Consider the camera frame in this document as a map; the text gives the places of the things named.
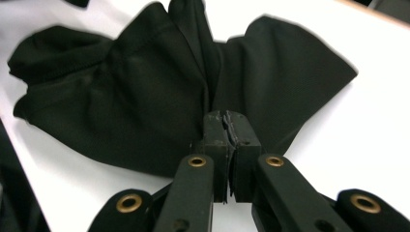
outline crumpled fabric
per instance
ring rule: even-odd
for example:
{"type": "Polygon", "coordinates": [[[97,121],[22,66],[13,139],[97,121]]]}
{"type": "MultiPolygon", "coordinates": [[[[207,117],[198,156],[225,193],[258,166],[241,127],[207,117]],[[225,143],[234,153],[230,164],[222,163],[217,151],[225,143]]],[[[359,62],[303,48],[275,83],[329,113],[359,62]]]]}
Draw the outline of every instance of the crumpled fabric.
{"type": "Polygon", "coordinates": [[[93,160],[173,176],[203,116],[248,117],[283,155],[303,123],[357,73],[303,28],[267,16],[213,41],[200,0],[152,3],[116,40],[53,26],[9,61],[27,83],[15,116],[93,160]]]}

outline white surface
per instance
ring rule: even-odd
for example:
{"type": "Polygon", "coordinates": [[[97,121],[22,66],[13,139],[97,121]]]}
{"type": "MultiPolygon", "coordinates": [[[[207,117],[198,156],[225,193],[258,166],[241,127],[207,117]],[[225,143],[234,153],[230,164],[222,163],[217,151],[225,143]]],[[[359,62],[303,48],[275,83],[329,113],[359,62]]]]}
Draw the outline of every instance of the white surface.
{"type": "MultiPolygon", "coordinates": [[[[87,11],[60,0],[0,2],[0,115],[52,231],[86,231],[122,189],[154,193],[170,182],[104,165],[13,116],[26,86],[6,61],[31,33],[55,23],[116,38],[149,1],[91,0],[87,11]]],[[[167,9],[168,1],[163,1],[167,9]]],[[[320,192],[364,189],[410,218],[410,29],[330,0],[209,0],[215,39],[243,34],[268,14],[298,22],[359,71],[315,114],[286,156],[320,192]]],[[[249,204],[215,204],[213,231],[256,231],[249,204]]]]}

